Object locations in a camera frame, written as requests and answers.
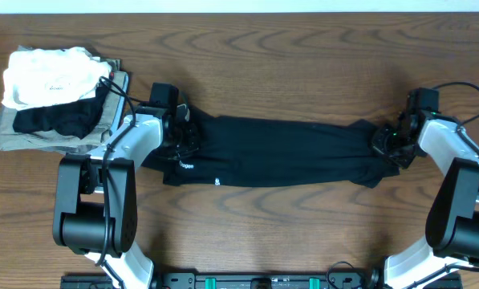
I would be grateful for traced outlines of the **black t-shirt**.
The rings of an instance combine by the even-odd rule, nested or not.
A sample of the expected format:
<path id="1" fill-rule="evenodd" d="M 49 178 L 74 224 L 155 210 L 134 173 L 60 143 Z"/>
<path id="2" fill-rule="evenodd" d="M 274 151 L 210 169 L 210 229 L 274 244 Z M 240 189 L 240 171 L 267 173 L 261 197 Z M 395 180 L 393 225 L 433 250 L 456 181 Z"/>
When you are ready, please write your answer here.
<path id="1" fill-rule="evenodd" d="M 166 185 L 280 187 L 350 181 L 368 188 L 400 173 L 370 146 L 377 127 L 211 116 L 197 108 L 191 120 L 201 146 L 190 157 L 167 160 L 153 151 L 143 166 Z"/>

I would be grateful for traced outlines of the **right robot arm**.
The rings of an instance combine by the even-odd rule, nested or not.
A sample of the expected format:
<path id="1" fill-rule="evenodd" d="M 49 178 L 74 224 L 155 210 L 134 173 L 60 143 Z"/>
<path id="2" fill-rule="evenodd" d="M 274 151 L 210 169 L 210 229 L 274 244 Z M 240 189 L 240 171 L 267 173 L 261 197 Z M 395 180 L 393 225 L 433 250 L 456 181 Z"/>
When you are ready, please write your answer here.
<path id="1" fill-rule="evenodd" d="M 433 110 L 400 115 L 373 138 L 376 152 L 407 168 L 430 156 L 444 175 L 428 213 L 424 237 L 388 256 L 368 288 L 425 288 L 456 271 L 479 273 L 479 146 L 456 118 Z"/>

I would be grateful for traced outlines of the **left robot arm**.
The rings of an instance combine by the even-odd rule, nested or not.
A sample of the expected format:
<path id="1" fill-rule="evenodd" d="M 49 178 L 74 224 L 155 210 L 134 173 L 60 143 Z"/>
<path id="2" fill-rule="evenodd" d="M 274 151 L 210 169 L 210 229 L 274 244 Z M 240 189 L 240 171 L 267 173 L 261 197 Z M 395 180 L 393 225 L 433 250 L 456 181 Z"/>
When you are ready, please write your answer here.
<path id="1" fill-rule="evenodd" d="M 110 288 L 154 288 L 154 262 L 136 243 L 136 171 L 151 152 L 195 142 L 190 110 L 140 106 L 109 139 L 59 163 L 55 243 L 103 269 Z"/>

